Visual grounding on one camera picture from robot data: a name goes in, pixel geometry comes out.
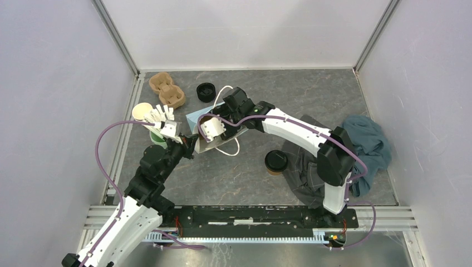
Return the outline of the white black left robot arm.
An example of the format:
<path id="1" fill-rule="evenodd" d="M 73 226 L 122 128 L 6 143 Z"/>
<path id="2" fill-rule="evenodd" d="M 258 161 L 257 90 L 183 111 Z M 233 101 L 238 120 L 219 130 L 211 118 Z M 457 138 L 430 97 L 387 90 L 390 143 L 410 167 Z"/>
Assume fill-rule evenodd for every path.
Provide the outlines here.
<path id="1" fill-rule="evenodd" d="M 192 159 L 197 134 L 151 145 L 124 191 L 120 206 L 97 235 L 79 253 L 68 253 L 62 266 L 120 266 L 145 236 L 158 226 L 174 222 L 174 203 L 162 196 L 164 183 L 181 159 Z"/>

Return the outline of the light blue paper bag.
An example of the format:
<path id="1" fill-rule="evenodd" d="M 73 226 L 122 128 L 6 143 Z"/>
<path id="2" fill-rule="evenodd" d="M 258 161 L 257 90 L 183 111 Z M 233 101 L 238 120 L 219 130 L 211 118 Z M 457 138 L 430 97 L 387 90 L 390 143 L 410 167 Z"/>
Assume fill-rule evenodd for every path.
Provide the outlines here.
<path id="1" fill-rule="evenodd" d="M 194 151 L 197 154 L 204 153 L 206 151 L 216 149 L 217 151 L 227 155 L 227 156 L 237 156 L 240 152 L 240 144 L 237 139 L 239 135 L 245 132 L 245 129 L 240 129 L 236 131 L 236 134 L 233 137 L 223 140 L 223 134 L 229 134 L 229 126 L 225 126 L 223 122 L 216 117 L 205 116 L 202 119 L 199 119 L 201 115 L 209 113 L 215 107 L 219 107 L 223 103 L 218 103 L 218 99 L 222 95 L 222 92 L 227 89 L 233 89 L 232 86 L 224 86 L 217 94 L 214 103 L 212 106 L 203 108 L 201 110 L 188 113 L 186 115 L 187 123 L 193 134 L 199 134 L 199 139 L 196 142 Z M 237 144 L 237 150 L 234 153 L 224 152 L 219 148 L 219 146 L 235 140 Z"/>

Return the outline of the black plastic cup lid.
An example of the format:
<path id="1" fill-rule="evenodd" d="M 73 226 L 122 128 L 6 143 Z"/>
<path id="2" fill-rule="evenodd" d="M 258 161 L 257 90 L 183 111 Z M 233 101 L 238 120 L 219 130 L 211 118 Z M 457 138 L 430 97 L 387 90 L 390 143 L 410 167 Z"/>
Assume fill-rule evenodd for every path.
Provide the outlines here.
<path id="1" fill-rule="evenodd" d="M 266 154 L 264 164 L 267 169 L 284 171 L 288 166 L 288 157 L 281 150 L 272 150 Z"/>

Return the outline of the brown pulp cup carriers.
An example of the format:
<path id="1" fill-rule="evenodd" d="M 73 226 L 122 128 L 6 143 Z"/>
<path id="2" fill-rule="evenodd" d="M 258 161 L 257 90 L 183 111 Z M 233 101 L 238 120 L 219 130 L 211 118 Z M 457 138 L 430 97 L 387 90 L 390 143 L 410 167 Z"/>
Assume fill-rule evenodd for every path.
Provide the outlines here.
<path id="1" fill-rule="evenodd" d="M 174 83 L 167 72 L 159 72 L 149 79 L 152 91 L 158 95 L 160 102 L 171 108 L 178 108 L 186 101 L 183 90 Z"/>

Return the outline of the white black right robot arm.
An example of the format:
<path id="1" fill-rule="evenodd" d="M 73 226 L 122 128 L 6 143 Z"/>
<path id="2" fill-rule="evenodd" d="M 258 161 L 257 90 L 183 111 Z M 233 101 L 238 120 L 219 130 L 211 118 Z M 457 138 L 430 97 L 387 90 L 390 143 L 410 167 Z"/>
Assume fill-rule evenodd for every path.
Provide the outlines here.
<path id="1" fill-rule="evenodd" d="M 241 127 L 281 137 L 309 152 L 317 160 L 317 174 L 324 182 L 325 225 L 335 227 L 344 219 L 347 183 L 358 157 L 346 130 L 333 130 L 296 119 L 275 105 L 254 103 L 241 88 L 236 87 L 212 113 L 224 119 L 232 134 Z"/>

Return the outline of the brown paper coffee cup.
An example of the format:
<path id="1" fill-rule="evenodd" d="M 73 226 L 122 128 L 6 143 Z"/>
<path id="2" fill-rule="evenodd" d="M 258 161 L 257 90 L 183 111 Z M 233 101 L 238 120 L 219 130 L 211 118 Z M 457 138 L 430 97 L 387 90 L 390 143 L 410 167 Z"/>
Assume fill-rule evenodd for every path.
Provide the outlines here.
<path id="1" fill-rule="evenodd" d="M 283 173 L 283 170 L 272 170 L 272 169 L 267 169 L 267 173 L 269 173 L 271 176 L 278 176 Z"/>

